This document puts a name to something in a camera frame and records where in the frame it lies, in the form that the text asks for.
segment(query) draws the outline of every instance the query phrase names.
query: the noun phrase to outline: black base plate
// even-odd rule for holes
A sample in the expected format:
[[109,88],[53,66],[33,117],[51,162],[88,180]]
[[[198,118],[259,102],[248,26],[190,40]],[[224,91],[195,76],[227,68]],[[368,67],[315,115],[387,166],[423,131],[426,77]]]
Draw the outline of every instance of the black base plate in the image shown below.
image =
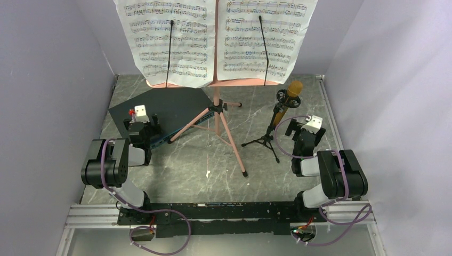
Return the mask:
[[[160,88],[151,89],[110,109],[111,118],[116,124],[122,138],[128,138],[128,131],[123,120],[130,118],[128,111],[138,105],[146,106],[146,114],[150,117],[157,114],[162,128],[159,138],[151,141],[151,149],[169,141],[169,139],[212,104],[202,89],[193,88]],[[214,116],[209,111],[199,122]]]
[[[316,222],[325,222],[320,217],[318,209],[303,209],[297,211],[295,202],[255,202],[255,203],[177,203],[151,204],[152,210],[172,209],[181,212],[190,219],[193,235],[219,234],[249,234],[270,233],[287,235],[289,224],[293,222],[308,222],[311,216]],[[254,219],[243,221],[228,221],[225,219]],[[133,220],[119,216],[119,225],[138,225]],[[173,237],[186,235],[187,224],[175,213],[157,213],[156,237]]]

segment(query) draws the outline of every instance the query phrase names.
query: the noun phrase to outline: sheet music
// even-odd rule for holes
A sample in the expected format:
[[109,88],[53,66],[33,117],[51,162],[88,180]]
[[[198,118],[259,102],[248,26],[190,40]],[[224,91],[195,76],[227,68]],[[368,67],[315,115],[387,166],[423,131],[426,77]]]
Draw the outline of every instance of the sheet music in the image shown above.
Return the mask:
[[135,65],[151,85],[199,88],[213,80],[215,0],[114,0]]
[[277,83],[287,80],[317,0],[288,2],[220,0],[216,49],[218,80],[265,78],[267,59],[259,15],[269,58],[267,80]]

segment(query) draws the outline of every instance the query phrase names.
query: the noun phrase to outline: yellow microphone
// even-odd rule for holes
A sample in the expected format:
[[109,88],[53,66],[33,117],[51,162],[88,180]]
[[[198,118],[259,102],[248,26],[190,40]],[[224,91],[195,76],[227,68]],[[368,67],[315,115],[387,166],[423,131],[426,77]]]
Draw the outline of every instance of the yellow microphone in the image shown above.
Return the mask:
[[286,90],[284,106],[281,107],[282,111],[276,114],[275,120],[273,121],[273,128],[281,122],[281,119],[289,108],[287,105],[292,105],[292,101],[295,101],[298,95],[300,95],[301,89],[303,89],[303,84],[300,81],[293,81],[289,85]]

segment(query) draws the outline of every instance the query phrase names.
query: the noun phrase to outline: cable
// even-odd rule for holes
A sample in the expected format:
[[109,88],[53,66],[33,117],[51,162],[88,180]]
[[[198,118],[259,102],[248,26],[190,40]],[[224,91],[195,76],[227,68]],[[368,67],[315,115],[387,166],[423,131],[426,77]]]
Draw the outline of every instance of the cable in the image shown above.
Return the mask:
[[[357,220],[357,218],[362,214],[362,212],[363,212],[367,207],[372,208],[372,207],[370,206],[370,204],[367,204],[366,206],[364,206],[364,207],[358,212],[358,214],[356,215],[354,221]],[[340,234],[340,235],[339,235],[336,239],[334,239],[333,241],[330,241],[330,242],[328,242],[328,243],[323,243],[323,244],[312,244],[312,243],[307,243],[307,242],[305,242],[305,245],[308,245],[308,246],[316,246],[316,247],[332,245],[332,244],[336,243],[337,241],[339,241],[340,239],[342,239],[342,237],[344,237],[344,236],[350,231],[350,229],[353,227],[353,225],[354,225],[354,223],[351,224],[351,225],[349,225],[349,226],[347,227],[347,229],[344,230],[344,232],[342,232],[342,234]]]
[[143,249],[145,251],[148,251],[148,252],[156,254],[156,255],[163,255],[163,256],[174,255],[174,254],[177,254],[177,253],[181,252],[187,246],[188,241],[190,240],[190,236],[191,236],[190,222],[188,221],[187,217],[185,217],[182,213],[180,213],[180,212],[178,212],[176,210],[171,210],[171,209],[162,209],[162,210],[153,210],[153,211],[142,210],[142,209],[140,209],[140,208],[138,208],[138,207],[136,207],[136,206],[134,206],[132,204],[129,204],[121,196],[117,195],[116,192],[113,189],[108,187],[108,185],[107,185],[107,183],[105,181],[105,156],[106,156],[106,152],[107,152],[107,145],[108,145],[108,143],[110,141],[115,141],[115,139],[111,138],[111,139],[106,140],[105,143],[103,144],[103,147],[102,147],[102,155],[101,155],[100,167],[101,167],[101,180],[102,180],[103,187],[108,192],[110,192],[110,194],[113,195],[113,197],[116,198],[118,201],[120,201],[122,204],[124,204],[124,205],[126,205],[126,206],[128,206],[128,207],[130,207],[130,208],[132,208],[132,209],[134,209],[136,211],[139,211],[139,212],[142,212],[142,213],[173,212],[173,213],[176,213],[177,215],[179,215],[180,217],[182,217],[182,219],[184,219],[184,221],[187,223],[187,226],[188,226],[187,240],[185,241],[184,245],[182,245],[182,247],[180,247],[177,251],[174,251],[174,252],[171,252],[171,253],[156,252],[156,251],[148,249],[148,248],[146,248],[144,246],[141,246],[140,244],[138,244],[134,240],[132,240],[132,235],[133,235],[133,233],[136,230],[147,229],[149,231],[151,231],[151,230],[154,231],[154,229],[152,227],[147,227],[147,226],[139,226],[139,227],[136,227],[136,228],[132,229],[132,231],[129,234],[129,239],[130,239],[131,245],[133,244],[133,245],[135,245],[136,247],[138,247],[140,249]]
[[265,44],[265,37],[264,37],[264,29],[262,28],[262,16],[259,15],[259,22],[261,23],[261,32],[262,32],[262,40],[264,41],[264,49],[265,49],[265,57],[267,58],[267,67],[265,68],[265,79],[264,79],[264,86],[267,82],[267,72],[268,72],[268,53],[267,53],[267,46]]
[[166,82],[165,82],[165,88],[168,87],[168,75],[170,74],[170,58],[171,58],[171,37],[173,36],[173,25],[174,20],[171,20],[169,22],[171,25],[171,28],[169,29],[169,50],[168,50],[168,67],[166,69]]
[[311,216],[311,218],[309,219],[308,223],[306,225],[299,226],[298,229],[307,229],[309,227],[309,225],[311,225],[313,220],[314,220],[314,216]]
[[[313,156],[312,156],[312,157],[300,157],[300,156],[294,156],[294,155],[291,155],[291,154],[289,154],[288,152],[284,151],[284,150],[281,148],[281,146],[279,145],[279,143],[278,143],[278,128],[280,127],[280,125],[281,125],[282,123],[284,123],[284,122],[286,122],[286,121],[288,121],[288,120],[290,120],[290,119],[293,119],[293,118],[307,118],[307,117],[309,118],[309,116],[294,116],[294,117],[290,117],[290,118],[287,118],[287,119],[281,121],[281,122],[276,126],[276,128],[275,128],[275,142],[276,142],[276,146],[281,150],[281,152],[283,152],[284,154],[286,154],[286,155],[288,155],[288,156],[294,157],[294,158],[313,158]],[[372,206],[371,206],[370,204],[366,204],[366,205],[358,212],[358,214],[356,215],[356,217],[355,217],[352,221],[350,221],[350,222],[336,222],[336,221],[333,221],[333,220],[327,218],[327,216],[323,213],[323,210],[322,210],[323,207],[327,207],[327,206],[333,205],[334,203],[339,202],[339,201],[344,201],[344,200],[346,200],[346,199],[349,197],[349,183],[348,183],[348,181],[347,181],[347,176],[346,176],[346,174],[345,174],[344,164],[342,163],[341,155],[340,155],[339,152],[338,152],[337,150],[335,150],[335,149],[332,149],[331,151],[334,152],[334,153],[336,154],[336,157],[337,157],[337,159],[338,159],[338,162],[339,162],[339,168],[341,169],[341,175],[342,175],[342,179],[343,179],[343,181],[344,181],[344,190],[345,190],[345,192],[344,192],[344,197],[339,198],[339,199],[336,199],[336,200],[333,200],[333,201],[331,201],[331,202],[328,202],[328,203],[326,203],[326,204],[321,205],[321,206],[319,207],[319,213],[320,213],[320,215],[321,215],[325,220],[327,220],[328,222],[330,222],[330,223],[332,223],[332,224],[335,224],[335,225],[341,225],[341,226],[349,225],[349,226],[347,227],[347,229],[346,229],[341,235],[339,235],[339,237],[337,237],[337,238],[334,239],[333,241],[328,242],[328,243],[323,243],[323,244],[309,244],[309,243],[306,243],[306,245],[309,245],[309,246],[327,246],[327,245],[331,245],[331,244],[336,243],[336,242],[339,241],[343,236],[345,236],[345,234],[347,234],[347,232],[352,228],[352,226],[353,226],[354,224],[356,224],[356,223],[358,223],[358,222],[361,222],[361,221],[365,220],[365,219],[372,213]],[[362,218],[358,219],[358,218],[361,216],[362,212],[363,212],[366,208],[369,208],[369,210],[367,211],[367,213],[366,213]]]

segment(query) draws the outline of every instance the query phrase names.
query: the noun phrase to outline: music stand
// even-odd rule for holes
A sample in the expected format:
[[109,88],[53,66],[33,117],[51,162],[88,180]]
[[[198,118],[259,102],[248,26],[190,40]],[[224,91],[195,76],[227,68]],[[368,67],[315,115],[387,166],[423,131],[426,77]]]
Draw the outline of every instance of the music stand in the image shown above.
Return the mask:
[[[215,30],[218,30],[218,2],[219,0],[216,1],[216,17],[215,17]],[[218,33],[215,33],[215,45],[217,45],[218,42]],[[243,162],[241,161],[239,152],[237,150],[236,144],[234,143],[234,139],[231,135],[231,131],[228,127],[228,123],[226,122],[226,118],[224,117],[223,114],[223,103],[226,103],[228,105],[231,106],[238,106],[241,107],[241,103],[236,103],[236,102],[223,102],[220,99],[220,87],[229,87],[229,86],[264,86],[264,80],[263,79],[259,79],[259,78],[247,78],[247,79],[232,79],[232,80],[223,80],[223,81],[219,81],[216,75],[216,69],[217,69],[217,64],[216,64],[216,55],[217,52],[215,51],[215,62],[214,62],[214,75],[213,75],[213,81],[208,85],[209,87],[213,87],[214,88],[214,94],[213,94],[213,106],[207,107],[206,109],[204,109],[201,113],[199,113],[199,115],[197,117],[195,117],[191,122],[189,122],[186,126],[184,126],[184,128],[182,128],[178,133],[176,133],[176,135],[174,135],[168,143],[173,142],[174,140],[176,140],[183,132],[185,132],[188,128],[190,128],[191,126],[193,127],[197,127],[197,128],[201,128],[204,130],[208,130],[208,131],[214,131],[215,134],[224,142],[226,143],[226,145],[229,145],[233,148],[234,153],[236,154],[236,158],[237,161],[240,165],[241,168],[241,172],[243,174],[244,177],[248,176],[248,173],[246,172],[245,166],[243,165]],[[171,83],[161,83],[161,84],[157,84],[157,85],[151,85],[149,84],[149,81],[146,80],[146,83],[148,84],[148,86],[150,86],[151,88],[174,88],[174,87],[181,87],[175,84],[171,84]],[[271,81],[265,81],[265,85],[279,85],[279,83],[275,83],[275,82],[271,82]],[[196,121],[198,121],[200,118],[202,118],[206,113],[208,113],[209,111],[213,110],[215,112],[215,129],[209,129],[209,128],[205,128],[199,125],[194,125],[194,123],[196,123]],[[228,135],[229,138],[229,142],[225,141],[222,137],[220,137],[220,120],[223,123],[223,127],[226,131],[226,134]]]

